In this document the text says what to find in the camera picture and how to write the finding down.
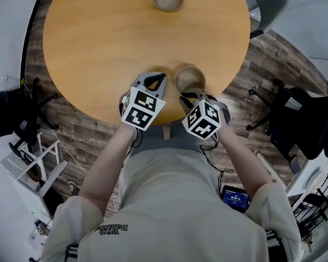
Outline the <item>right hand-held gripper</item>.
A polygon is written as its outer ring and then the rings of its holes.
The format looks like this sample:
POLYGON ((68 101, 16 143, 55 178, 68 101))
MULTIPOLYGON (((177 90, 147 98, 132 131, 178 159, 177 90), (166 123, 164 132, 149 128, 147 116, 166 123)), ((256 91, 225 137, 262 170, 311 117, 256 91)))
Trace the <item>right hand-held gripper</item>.
POLYGON ((186 90, 181 93, 179 102, 187 116, 182 120, 185 130, 201 140, 207 140, 221 128, 220 112, 227 124, 231 115, 226 104, 205 90, 186 90))

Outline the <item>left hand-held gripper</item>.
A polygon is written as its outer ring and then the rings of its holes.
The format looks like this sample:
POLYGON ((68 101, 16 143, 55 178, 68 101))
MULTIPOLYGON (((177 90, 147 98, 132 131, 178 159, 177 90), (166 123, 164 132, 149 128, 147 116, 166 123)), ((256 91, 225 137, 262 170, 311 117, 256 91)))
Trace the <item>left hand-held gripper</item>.
POLYGON ((122 99, 121 121, 146 131, 166 102, 162 98, 167 84, 167 76, 162 72, 146 72, 138 75, 128 94, 122 99), (136 87, 144 85, 150 93, 136 87))

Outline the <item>person's right forearm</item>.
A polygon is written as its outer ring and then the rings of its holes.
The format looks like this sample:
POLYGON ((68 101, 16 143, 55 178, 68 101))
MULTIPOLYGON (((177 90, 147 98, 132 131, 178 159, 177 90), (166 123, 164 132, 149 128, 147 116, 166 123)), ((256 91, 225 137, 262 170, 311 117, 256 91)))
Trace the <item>person's right forearm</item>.
POLYGON ((243 141, 226 123, 224 118, 221 119, 218 139, 226 150, 241 184, 251 198, 254 197, 259 188, 272 183, 272 179, 266 167, 260 162, 258 157, 246 147, 243 141))

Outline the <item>person's left forearm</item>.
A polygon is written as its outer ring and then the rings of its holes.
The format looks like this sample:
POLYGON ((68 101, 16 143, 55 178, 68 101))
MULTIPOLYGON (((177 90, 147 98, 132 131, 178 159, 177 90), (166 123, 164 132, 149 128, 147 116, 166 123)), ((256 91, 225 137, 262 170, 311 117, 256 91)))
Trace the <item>person's left forearm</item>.
POLYGON ((122 123, 86 174, 79 196, 105 214, 132 139, 133 126, 122 123))

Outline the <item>person's trousers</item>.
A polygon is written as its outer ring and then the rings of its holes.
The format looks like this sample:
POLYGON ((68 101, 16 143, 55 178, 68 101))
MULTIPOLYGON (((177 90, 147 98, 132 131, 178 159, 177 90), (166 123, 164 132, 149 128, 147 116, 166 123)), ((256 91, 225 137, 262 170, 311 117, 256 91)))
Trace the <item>person's trousers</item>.
POLYGON ((140 135, 142 140, 136 142, 136 147, 132 149, 130 157, 143 151, 159 150, 162 148, 200 152, 200 144, 202 144, 203 141, 185 130, 182 119, 172 121, 169 127, 170 132, 168 140, 164 139, 163 126, 149 127, 140 135))

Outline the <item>black phone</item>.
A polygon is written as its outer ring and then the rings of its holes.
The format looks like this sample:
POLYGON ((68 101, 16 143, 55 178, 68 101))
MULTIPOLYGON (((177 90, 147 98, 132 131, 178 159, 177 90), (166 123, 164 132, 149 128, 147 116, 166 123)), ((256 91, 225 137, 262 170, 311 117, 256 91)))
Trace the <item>black phone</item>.
POLYGON ((223 186, 220 198, 226 205, 240 213, 245 213, 251 202, 246 190, 228 185, 223 186))

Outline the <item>black office chair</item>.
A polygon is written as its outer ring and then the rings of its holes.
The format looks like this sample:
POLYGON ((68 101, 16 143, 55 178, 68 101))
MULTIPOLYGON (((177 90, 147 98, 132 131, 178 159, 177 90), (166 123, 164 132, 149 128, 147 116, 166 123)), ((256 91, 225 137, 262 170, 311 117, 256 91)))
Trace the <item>black office chair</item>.
POLYGON ((312 97, 303 88, 286 88, 280 80, 274 83, 278 91, 272 102, 255 89, 248 91, 262 100, 270 112, 255 125, 248 125, 247 130, 268 123, 266 133, 271 143, 288 161, 292 159, 289 152, 294 146, 307 159, 313 160, 322 152, 328 158, 328 96, 312 97))
POLYGON ((38 102, 39 78, 33 80, 33 89, 30 95, 23 88, 0 92, 0 137, 16 134, 20 140, 17 144, 9 144, 13 151, 25 142, 33 146, 36 144, 38 134, 38 119, 41 119, 53 130, 58 130, 58 125, 51 124, 42 113, 41 108, 49 101, 58 98, 58 94, 47 97, 38 102))

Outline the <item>person's beige shirt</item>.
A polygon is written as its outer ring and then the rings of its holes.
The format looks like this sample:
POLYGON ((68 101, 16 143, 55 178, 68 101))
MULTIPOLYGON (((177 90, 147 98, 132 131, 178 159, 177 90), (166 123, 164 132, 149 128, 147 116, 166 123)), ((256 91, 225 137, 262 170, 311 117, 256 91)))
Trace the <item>person's beige shirt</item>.
POLYGON ((205 157, 164 148, 136 154, 123 170, 117 214, 105 218, 72 196, 55 213, 43 262, 300 262, 301 237, 284 189, 261 186, 245 213, 218 196, 205 157))

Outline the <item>grey shell chair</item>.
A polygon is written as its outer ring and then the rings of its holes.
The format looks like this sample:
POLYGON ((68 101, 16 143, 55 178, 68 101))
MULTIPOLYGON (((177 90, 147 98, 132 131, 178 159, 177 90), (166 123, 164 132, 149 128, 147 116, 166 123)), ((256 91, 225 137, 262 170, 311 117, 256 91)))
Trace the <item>grey shell chair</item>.
POLYGON ((275 20, 283 13, 288 1, 289 0, 246 0, 249 11, 256 8, 260 10, 259 26, 250 33, 250 39, 267 32, 275 20))

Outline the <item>white desk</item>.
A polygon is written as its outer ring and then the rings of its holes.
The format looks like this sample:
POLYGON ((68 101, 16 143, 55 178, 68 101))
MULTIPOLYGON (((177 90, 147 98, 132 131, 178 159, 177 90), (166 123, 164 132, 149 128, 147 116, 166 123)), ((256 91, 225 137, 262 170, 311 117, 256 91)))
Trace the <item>white desk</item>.
MULTIPOLYGON (((10 154, 9 143, 18 139, 15 134, 0 137, 0 161, 10 154)), ((28 262, 30 257, 40 257, 40 251, 28 243, 34 222, 35 217, 16 194, 0 164, 0 262, 28 262)))
POLYGON ((307 159, 300 171, 295 174, 286 188, 287 197, 293 197, 310 192, 316 184, 319 184, 328 173, 328 158, 324 151, 313 160, 307 159))

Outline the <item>black metal rack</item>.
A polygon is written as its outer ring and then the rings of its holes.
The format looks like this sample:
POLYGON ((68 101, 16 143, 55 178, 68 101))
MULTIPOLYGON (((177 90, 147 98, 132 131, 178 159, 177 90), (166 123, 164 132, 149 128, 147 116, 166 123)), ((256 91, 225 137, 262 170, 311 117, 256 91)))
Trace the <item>black metal rack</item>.
POLYGON ((294 211, 300 235, 304 239, 320 223, 327 222, 328 173, 313 193, 307 194, 294 211))

